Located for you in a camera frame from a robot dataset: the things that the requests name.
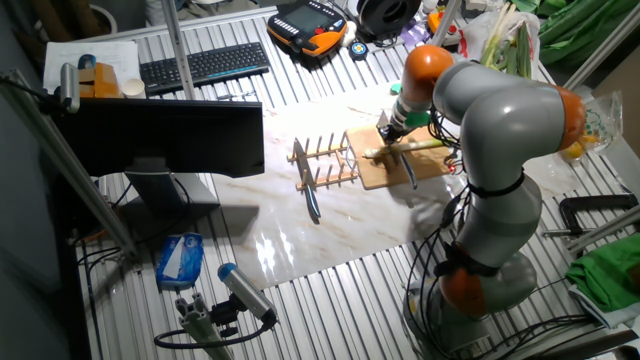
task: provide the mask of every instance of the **black handle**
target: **black handle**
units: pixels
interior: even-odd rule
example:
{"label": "black handle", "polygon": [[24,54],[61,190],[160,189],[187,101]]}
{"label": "black handle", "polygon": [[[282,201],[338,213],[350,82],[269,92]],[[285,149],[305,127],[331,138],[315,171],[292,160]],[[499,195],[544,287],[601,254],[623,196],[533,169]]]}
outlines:
{"label": "black handle", "polygon": [[[638,205],[638,199],[633,194],[626,194],[567,198],[560,202],[559,207],[562,221],[571,231],[570,235],[581,235],[583,231],[576,217],[578,211],[612,208],[629,210],[636,205]],[[639,224],[634,224],[634,226],[636,229],[640,228]]]}
{"label": "black handle", "polygon": [[318,201],[311,189],[311,186],[307,185],[305,188],[305,196],[307,198],[307,208],[309,209],[309,215],[315,224],[320,222],[320,208],[318,207]]}

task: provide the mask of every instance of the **orange object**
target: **orange object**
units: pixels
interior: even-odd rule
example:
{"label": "orange object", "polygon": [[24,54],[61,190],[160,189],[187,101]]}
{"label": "orange object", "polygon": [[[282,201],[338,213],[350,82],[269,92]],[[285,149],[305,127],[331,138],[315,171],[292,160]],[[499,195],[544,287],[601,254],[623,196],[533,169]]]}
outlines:
{"label": "orange object", "polygon": [[480,276],[470,275],[464,268],[443,276],[440,290],[447,302],[463,314],[480,317],[487,313]]}
{"label": "orange object", "polygon": [[93,82],[96,80],[95,69],[78,70],[78,79],[80,84],[93,84]]}
{"label": "orange object", "polygon": [[436,30],[438,30],[438,25],[440,25],[440,19],[442,19],[442,14],[443,13],[429,14],[429,17],[427,18],[427,25],[429,25],[429,29],[434,34]]}
{"label": "orange object", "polygon": [[116,81],[116,73],[113,66],[96,63],[96,80],[94,82],[95,96],[97,98],[121,98],[120,88]]}
{"label": "orange object", "polygon": [[81,98],[121,98],[113,66],[96,63],[95,69],[78,71]]}
{"label": "orange object", "polygon": [[344,35],[344,32],[346,30],[347,30],[347,27],[343,26],[340,32],[335,32],[335,31],[325,32],[323,30],[323,32],[320,33],[320,35],[317,35],[316,33],[316,36],[309,39],[309,42],[312,44],[318,45],[318,48],[313,51],[302,49],[302,52],[311,56],[318,56],[320,54],[324,54],[325,52],[329,51],[329,49],[331,49],[335,44],[337,44],[340,41],[340,39],[342,39],[342,35]]}
{"label": "orange object", "polygon": [[92,98],[95,97],[96,93],[93,89],[93,85],[85,85],[85,84],[80,84],[80,97],[81,98]]}
{"label": "orange object", "polygon": [[564,105],[564,136],[558,150],[564,150],[578,141],[584,130],[584,121],[587,118],[587,109],[582,99],[576,93],[553,85],[558,90]]}
{"label": "orange object", "polygon": [[453,57],[441,47],[419,46],[407,57],[402,74],[402,97],[411,102],[429,102],[440,75],[451,65]]}

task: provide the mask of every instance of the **tissue box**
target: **tissue box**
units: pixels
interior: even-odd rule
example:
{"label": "tissue box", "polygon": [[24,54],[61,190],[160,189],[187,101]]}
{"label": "tissue box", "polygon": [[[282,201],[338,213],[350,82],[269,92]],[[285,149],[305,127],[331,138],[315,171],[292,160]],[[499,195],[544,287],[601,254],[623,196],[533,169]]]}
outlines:
{"label": "tissue box", "polygon": [[162,247],[156,268],[156,281],[161,287],[193,286],[202,267],[202,235],[186,233],[171,235]]}

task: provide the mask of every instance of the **power cable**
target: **power cable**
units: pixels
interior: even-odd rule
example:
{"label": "power cable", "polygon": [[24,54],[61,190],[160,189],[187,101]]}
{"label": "power cable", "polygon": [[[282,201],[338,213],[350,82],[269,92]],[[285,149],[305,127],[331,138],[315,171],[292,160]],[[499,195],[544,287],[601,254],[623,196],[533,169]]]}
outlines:
{"label": "power cable", "polygon": [[[191,196],[189,196],[189,193],[187,192],[187,189],[185,189],[184,185],[182,185],[180,180],[178,180],[178,179],[174,179],[174,180],[180,186],[180,188],[182,189],[184,194],[187,196],[187,205],[186,205],[186,207],[184,209],[184,212],[178,218],[176,218],[176,220],[173,223],[171,223],[169,226],[165,227],[161,231],[159,231],[159,232],[157,232],[157,233],[155,233],[155,234],[153,234],[151,236],[148,236],[148,237],[146,237],[146,238],[144,238],[142,240],[136,241],[136,244],[146,243],[147,241],[153,240],[156,237],[166,233],[167,231],[171,230],[174,226],[178,225],[182,220],[184,220],[184,218],[187,216],[187,214],[189,214],[189,210],[191,209],[191,202],[192,202]],[[82,258],[80,258],[80,260],[78,260],[78,265],[81,265],[84,260],[88,259],[91,256],[94,256],[94,255],[97,255],[97,254],[102,254],[102,253],[105,253],[105,252],[110,252],[110,251],[113,251],[113,250],[120,251],[122,249],[119,246],[114,246],[114,247],[111,247],[111,248],[108,248],[108,249],[102,249],[102,250],[94,251],[94,252],[89,253],[89,254],[83,256]]]}
{"label": "power cable", "polygon": [[255,331],[253,334],[249,334],[249,335],[246,335],[246,336],[241,336],[241,337],[239,337],[237,339],[222,340],[222,341],[212,341],[212,342],[203,342],[203,343],[197,343],[197,344],[174,344],[174,343],[161,341],[164,338],[168,338],[168,337],[171,337],[171,336],[181,335],[181,334],[186,334],[187,333],[184,329],[171,330],[171,331],[167,331],[166,333],[160,334],[160,335],[156,336],[155,338],[153,338],[153,343],[156,344],[156,346],[158,346],[158,347],[165,348],[165,349],[173,349],[173,350],[207,349],[207,348],[229,346],[229,345],[240,344],[242,342],[255,339],[258,336],[260,336],[263,332],[265,332],[265,331],[269,330],[270,328],[272,328],[275,324],[276,324],[276,322],[273,322],[271,324],[264,324],[264,325],[262,325],[262,327],[260,327],[260,329]]}

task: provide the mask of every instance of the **monitor stand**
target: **monitor stand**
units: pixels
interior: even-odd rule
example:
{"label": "monitor stand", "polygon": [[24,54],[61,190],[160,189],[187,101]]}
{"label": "monitor stand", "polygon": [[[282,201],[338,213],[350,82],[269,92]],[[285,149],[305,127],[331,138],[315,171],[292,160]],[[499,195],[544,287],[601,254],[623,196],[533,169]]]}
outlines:
{"label": "monitor stand", "polygon": [[[124,205],[121,211],[137,233],[138,240],[145,240],[167,228],[170,229],[163,236],[190,231],[196,221],[220,206],[216,196],[196,174],[173,174],[163,158],[135,158],[125,175],[139,196]],[[189,203],[176,180],[189,194]]]}

